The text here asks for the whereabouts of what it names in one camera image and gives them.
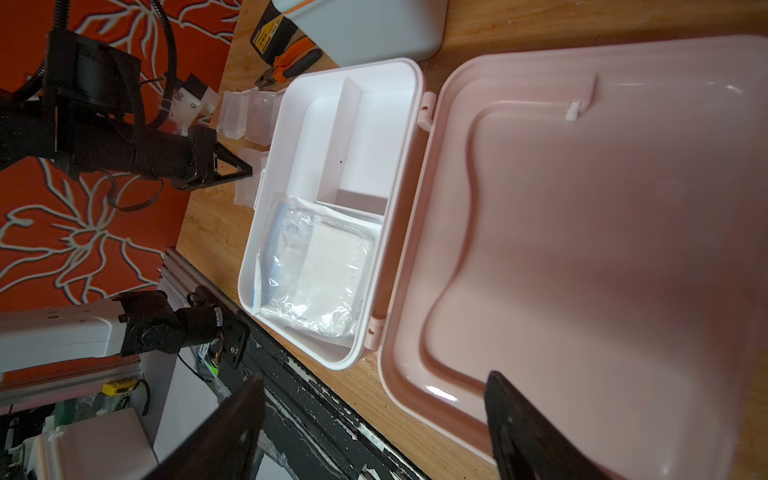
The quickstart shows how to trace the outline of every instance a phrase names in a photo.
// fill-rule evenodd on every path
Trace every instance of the pink lid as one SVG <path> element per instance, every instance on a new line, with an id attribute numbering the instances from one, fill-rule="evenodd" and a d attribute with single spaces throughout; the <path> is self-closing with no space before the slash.
<path id="1" fill-rule="evenodd" d="M 489 55 L 445 83 L 379 357 L 490 458 L 501 371 L 619 478 L 726 478 L 763 328 L 768 41 Z"/>

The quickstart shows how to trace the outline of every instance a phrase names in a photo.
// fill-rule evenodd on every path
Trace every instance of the white container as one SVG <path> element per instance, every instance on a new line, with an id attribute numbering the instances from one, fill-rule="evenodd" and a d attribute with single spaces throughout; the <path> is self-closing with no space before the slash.
<path id="1" fill-rule="evenodd" d="M 442 43 L 448 0 L 273 0 L 342 67 L 431 57 Z"/>
<path id="2" fill-rule="evenodd" d="M 382 225 L 373 280 L 351 348 L 320 341 L 259 316 L 330 369 L 349 368 L 366 345 L 376 347 L 383 319 L 369 319 L 396 212 L 404 159 L 418 130 L 416 118 L 423 91 L 419 66 L 406 58 L 305 74 L 285 90 L 237 290 L 244 309 L 257 315 L 253 278 L 259 239 L 276 194 L 316 201 Z"/>

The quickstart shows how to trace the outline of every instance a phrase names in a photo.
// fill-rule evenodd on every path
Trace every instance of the orange patterned rug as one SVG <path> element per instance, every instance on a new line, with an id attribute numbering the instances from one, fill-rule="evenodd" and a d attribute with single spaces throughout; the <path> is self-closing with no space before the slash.
<path id="1" fill-rule="evenodd" d="M 165 0 L 164 8 L 176 37 L 177 76 L 194 73 L 217 91 L 239 1 Z M 15 90 L 38 67 L 53 11 L 54 0 L 2 1 L 0 88 Z M 147 1 L 71 0 L 69 28 L 139 57 L 143 79 L 165 72 L 163 31 Z M 162 88 L 142 88 L 147 119 L 157 113 Z M 173 128 L 167 121 L 163 129 Z M 157 189 L 132 174 L 116 178 L 119 204 L 138 203 Z M 156 285 L 189 197 L 166 187 L 155 204 L 123 213 L 107 205 L 102 174 L 73 182 L 33 157 L 0 171 L 0 184 L 0 310 L 86 303 Z"/>

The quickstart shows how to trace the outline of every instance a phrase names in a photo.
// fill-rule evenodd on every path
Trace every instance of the yellow battery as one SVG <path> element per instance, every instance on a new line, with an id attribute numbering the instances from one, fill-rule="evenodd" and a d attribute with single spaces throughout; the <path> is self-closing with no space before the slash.
<path id="1" fill-rule="evenodd" d="M 136 379 L 122 379 L 115 382 L 105 383 L 101 386 L 101 393 L 107 396 L 122 395 L 123 393 L 133 392 L 138 385 Z"/>

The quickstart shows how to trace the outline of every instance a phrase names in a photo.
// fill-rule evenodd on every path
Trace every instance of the orange pliers handle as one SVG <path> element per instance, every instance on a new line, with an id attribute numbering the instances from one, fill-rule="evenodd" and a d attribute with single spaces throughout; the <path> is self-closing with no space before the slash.
<path id="1" fill-rule="evenodd" d="M 292 43 L 281 56 L 275 58 L 275 65 L 272 71 L 274 79 L 279 83 L 285 83 L 286 78 L 283 76 L 283 72 L 293 65 L 299 57 L 315 47 L 315 42 L 310 40 L 309 37 L 302 37 Z"/>

